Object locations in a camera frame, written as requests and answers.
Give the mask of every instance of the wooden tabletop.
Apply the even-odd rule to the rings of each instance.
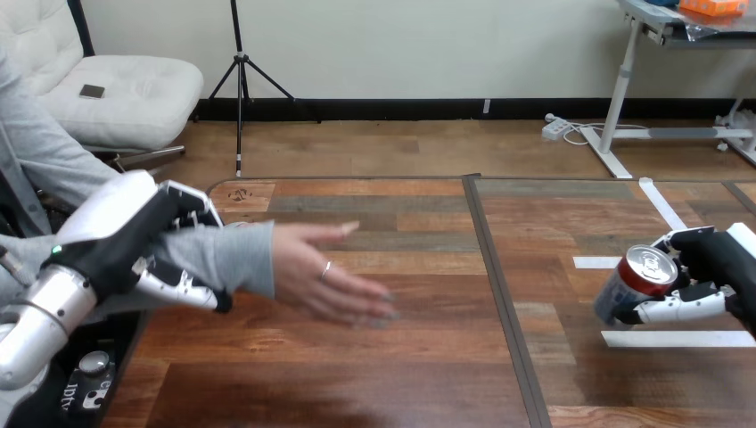
[[[721,183],[655,187],[689,227],[756,230]],[[477,190],[554,426],[756,426],[756,349],[610,348],[602,335],[592,302],[611,270],[573,257],[621,256],[669,232],[637,182],[479,180]],[[634,330],[743,329],[725,315]]]
[[[731,190],[756,185],[656,186],[688,226],[756,229]],[[225,222],[360,220],[324,251],[386,283],[402,318],[351,330],[241,293],[227,315],[157,311],[104,427],[756,425],[754,349],[604,341],[590,303],[611,270],[572,257],[669,231],[635,182],[268,179],[210,194]],[[742,330],[729,317],[638,329]]]
[[[225,316],[158,311],[106,427],[529,426],[460,179],[233,181],[225,222],[342,222],[324,248],[387,284],[384,331],[309,321],[235,295]]]

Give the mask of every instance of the orange container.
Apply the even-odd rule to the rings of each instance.
[[[680,0],[680,9],[709,16],[742,15],[748,0]]]

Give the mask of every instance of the button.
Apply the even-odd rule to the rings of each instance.
[[[97,376],[108,369],[108,353],[102,350],[89,352],[78,362],[78,369],[87,376]]]

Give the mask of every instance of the black robotic glove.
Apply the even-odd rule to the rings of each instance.
[[[729,232],[701,229],[673,235],[670,246],[686,267],[681,275],[699,283],[728,285],[735,292],[725,307],[756,338],[756,259]]]

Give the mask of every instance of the red soda can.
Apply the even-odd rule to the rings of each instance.
[[[661,297],[678,279],[678,266],[664,252],[650,245],[630,247],[594,300],[594,311],[613,329],[628,330],[612,314],[622,305],[640,304]]]

